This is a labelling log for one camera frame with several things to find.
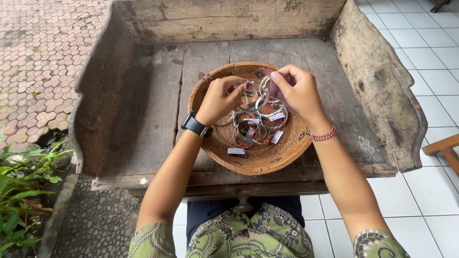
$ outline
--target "black smartwatch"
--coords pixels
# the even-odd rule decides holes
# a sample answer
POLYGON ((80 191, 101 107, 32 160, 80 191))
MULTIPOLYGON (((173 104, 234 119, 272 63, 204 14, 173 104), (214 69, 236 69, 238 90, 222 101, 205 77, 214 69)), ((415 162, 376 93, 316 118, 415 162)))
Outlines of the black smartwatch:
POLYGON ((212 133, 212 127, 207 127, 195 119, 196 113, 191 111, 182 124, 182 129, 188 129, 202 138, 207 138, 212 133))

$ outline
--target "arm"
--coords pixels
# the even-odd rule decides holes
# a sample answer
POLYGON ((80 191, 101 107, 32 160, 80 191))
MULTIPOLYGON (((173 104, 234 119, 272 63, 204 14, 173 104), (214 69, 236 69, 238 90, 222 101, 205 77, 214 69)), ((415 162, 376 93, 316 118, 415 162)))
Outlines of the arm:
MULTIPOLYGON (((210 127, 228 114, 247 90, 248 85, 241 84, 244 81, 245 79, 229 76, 211 82, 195 119, 210 127)), ((155 222, 172 224, 201 144, 202 138, 199 135, 189 130, 183 132, 148 186, 135 231, 155 222)))
MULTIPOLYGON (((305 119, 312 134, 324 135, 330 132, 331 125, 323 112, 314 75, 288 65, 273 72, 271 78, 279 86, 289 105, 305 119), (297 84, 290 86, 280 74, 294 77, 297 84)), ((325 183, 351 241, 359 232, 367 229, 390 232, 367 179, 339 138, 335 136, 328 140, 313 141, 313 144, 324 172, 325 183)))

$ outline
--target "green patterned shirt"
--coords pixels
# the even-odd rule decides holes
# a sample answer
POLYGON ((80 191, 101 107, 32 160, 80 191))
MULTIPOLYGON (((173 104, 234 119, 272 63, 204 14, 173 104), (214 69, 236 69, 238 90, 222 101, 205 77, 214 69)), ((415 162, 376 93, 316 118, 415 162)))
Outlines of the green patterned shirt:
MULTIPOLYGON (((174 258, 172 226, 148 224, 132 237, 129 258, 174 258)), ((200 225, 186 258, 313 258, 313 245, 304 228, 288 212, 263 203, 249 219, 234 209, 200 225)), ((394 236, 382 230, 364 230, 354 239, 355 258, 409 258, 394 236)))

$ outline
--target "sleeve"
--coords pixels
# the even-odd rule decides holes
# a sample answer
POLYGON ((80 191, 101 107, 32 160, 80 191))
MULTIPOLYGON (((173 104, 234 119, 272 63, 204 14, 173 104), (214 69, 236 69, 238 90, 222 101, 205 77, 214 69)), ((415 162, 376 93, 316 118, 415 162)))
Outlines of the sleeve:
POLYGON ((172 226, 151 223, 137 231, 129 246, 128 258, 177 258, 172 226))
POLYGON ((354 239, 354 258, 400 257, 409 258, 405 249, 388 232, 364 230, 354 239))

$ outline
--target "red and white woven bracelet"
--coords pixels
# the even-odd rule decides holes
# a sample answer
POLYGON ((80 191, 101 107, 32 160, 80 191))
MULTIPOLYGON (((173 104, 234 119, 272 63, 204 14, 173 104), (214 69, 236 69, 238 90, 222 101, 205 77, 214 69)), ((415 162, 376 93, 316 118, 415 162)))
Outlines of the red and white woven bracelet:
POLYGON ((311 140, 328 140, 331 137, 336 135, 336 127, 334 125, 332 125, 331 126, 331 131, 329 133, 325 134, 325 135, 313 135, 309 131, 309 127, 308 127, 308 129, 306 130, 306 135, 309 136, 309 138, 311 138, 311 140))

